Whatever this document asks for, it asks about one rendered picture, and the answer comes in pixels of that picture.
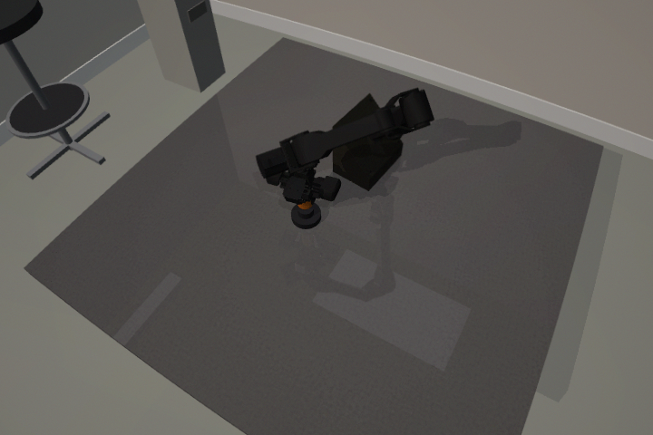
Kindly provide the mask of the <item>dark round pedestal with short shaft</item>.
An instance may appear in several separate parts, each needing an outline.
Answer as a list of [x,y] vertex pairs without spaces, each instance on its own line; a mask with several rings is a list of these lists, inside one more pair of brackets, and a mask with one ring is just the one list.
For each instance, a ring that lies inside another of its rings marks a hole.
[[316,203],[309,209],[302,209],[296,204],[291,210],[291,218],[296,227],[310,229],[319,224],[321,210]]

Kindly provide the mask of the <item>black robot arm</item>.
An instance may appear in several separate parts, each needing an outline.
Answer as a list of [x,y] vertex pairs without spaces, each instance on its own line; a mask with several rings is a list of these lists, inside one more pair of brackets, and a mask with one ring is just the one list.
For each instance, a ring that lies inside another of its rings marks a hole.
[[[398,99],[400,106],[396,107]],[[434,116],[425,91],[413,88],[397,94],[384,107],[357,121],[331,131],[305,131],[281,140],[280,147],[256,155],[256,161],[264,179],[289,170],[283,196],[286,201],[301,205],[313,196],[312,181],[309,176],[296,178],[293,172],[315,168],[333,149],[352,141],[370,137],[377,143],[385,136],[388,140],[398,140],[406,133],[430,125],[430,121],[434,121]]]

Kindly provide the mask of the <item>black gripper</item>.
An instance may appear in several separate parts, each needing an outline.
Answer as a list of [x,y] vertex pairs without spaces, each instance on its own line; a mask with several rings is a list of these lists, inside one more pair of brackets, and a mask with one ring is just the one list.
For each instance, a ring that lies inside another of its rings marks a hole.
[[[279,185],[280,182],[281,183],[280,188],[284,189],[288,182],[289,173],[290,173],[289,170],[288,172],[283,171],[281,173],[266,178],[266,181],[268,184],[274,186]],[[325,178],[322,177],[314,178],[316,174],[316,170],[314,168],[300,173],[297,173],[297,171],[295,171],[292,174],[294,174],[296,178],[300,178],[300,179],[309,176],[310,180],[312,181],[312,189],[313,189],[311,205],[314,204],[316,198],[322,198],[328,201],[334,201],[341,187],[340,179],[329,177],[329,176],[326,176]]]

